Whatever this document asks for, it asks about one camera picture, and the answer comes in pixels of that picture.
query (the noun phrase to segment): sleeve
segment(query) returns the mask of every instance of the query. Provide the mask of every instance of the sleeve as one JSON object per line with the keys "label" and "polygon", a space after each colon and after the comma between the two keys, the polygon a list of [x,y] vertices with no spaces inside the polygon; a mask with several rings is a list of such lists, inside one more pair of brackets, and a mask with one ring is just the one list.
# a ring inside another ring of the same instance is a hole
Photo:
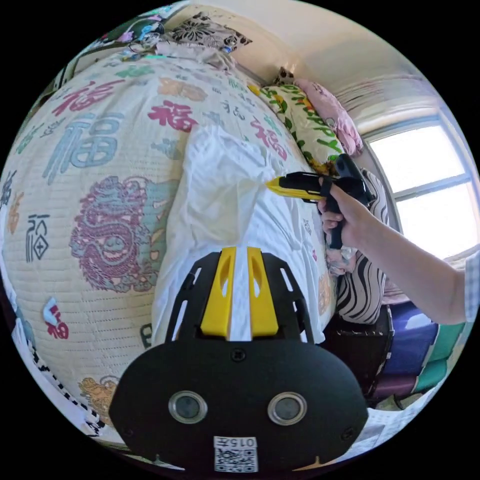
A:
{"label": "sleeve", "polygon": [[480,305],[480,250],[465,263],[465,316],[473,322]]}

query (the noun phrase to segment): camera lens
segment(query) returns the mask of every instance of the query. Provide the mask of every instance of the camera lens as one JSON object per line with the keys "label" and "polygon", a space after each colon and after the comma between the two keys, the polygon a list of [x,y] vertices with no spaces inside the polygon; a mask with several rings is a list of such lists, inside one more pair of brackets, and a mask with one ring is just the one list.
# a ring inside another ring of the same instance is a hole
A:
{"label": "camera lens", "polygon": [[287,391],[272,398],[267,412],[277,425],[294,425],[307,413],[307,401],[300,394]]}
{"label": "camera lens", "polygon": [[207,415],[207,403],[193,391],[183,390],[171,396],[168,402],[171,416],[182,424],[196,424]]}

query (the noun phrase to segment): bed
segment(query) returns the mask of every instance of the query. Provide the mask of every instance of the bed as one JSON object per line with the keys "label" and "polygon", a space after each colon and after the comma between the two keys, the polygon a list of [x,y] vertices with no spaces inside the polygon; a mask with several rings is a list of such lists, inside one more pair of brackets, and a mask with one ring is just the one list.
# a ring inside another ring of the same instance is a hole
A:
{"label": "bed", "polygon": [[[121,442],[108,417],[115,387],[151,346],[167,219],[191,128],[221,126],[288,171],[310,171],[288,129],[252,93],[255,80],[182,48],[137,60],[115,50],[84,68],[28,121],[1,176],[9,191],[4,272],[25,340],[65,392],[98,413],[99,439],[110,442]],[[301,208],[326,325],[335,284],[315,206]]]}

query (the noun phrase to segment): black and white trim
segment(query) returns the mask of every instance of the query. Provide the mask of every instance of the black and white trim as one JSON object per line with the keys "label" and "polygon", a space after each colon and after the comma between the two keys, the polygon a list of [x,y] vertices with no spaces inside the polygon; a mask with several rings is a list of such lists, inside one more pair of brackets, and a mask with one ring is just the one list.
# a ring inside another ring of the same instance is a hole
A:
{"label": "black and white trim", "polygon": [[89,434],[89,437],[99,437],[102,434],[102,431],[106,427],[106,424],[100,419],[100,415],[88,405],[76,400],[63,386],[63,384],[58,380],[58,378],[52,373],[47,364],[40,358],[37,350],[32,345],[32,342],[27,340],[28,348],[32,354],[33,361],[41,373],[48,379],[48,381],[71,403],[75,406],[84,409],[87,413],[88,418],[85,418],[85,423],[89,426],[92,433]]}

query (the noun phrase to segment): hand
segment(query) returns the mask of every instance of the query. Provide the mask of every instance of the hand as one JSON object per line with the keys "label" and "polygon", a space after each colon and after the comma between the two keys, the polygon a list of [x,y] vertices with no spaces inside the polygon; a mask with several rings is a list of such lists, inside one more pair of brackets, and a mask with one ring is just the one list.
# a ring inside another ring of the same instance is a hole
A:
{"label": "hand", "polygon": [[331,230],[344,220],[341,242],[345,247],[359,249],[364,236],[363,232],[371,228],[377,219],[358,200],[355,200],[335,184],[331,186],[330,194],[337,201],[341,214],[326,211],[326,200],[323,199],[318,202],[318,210],[321,213],[323,231],[327,235],[327,242],[330,243]]}

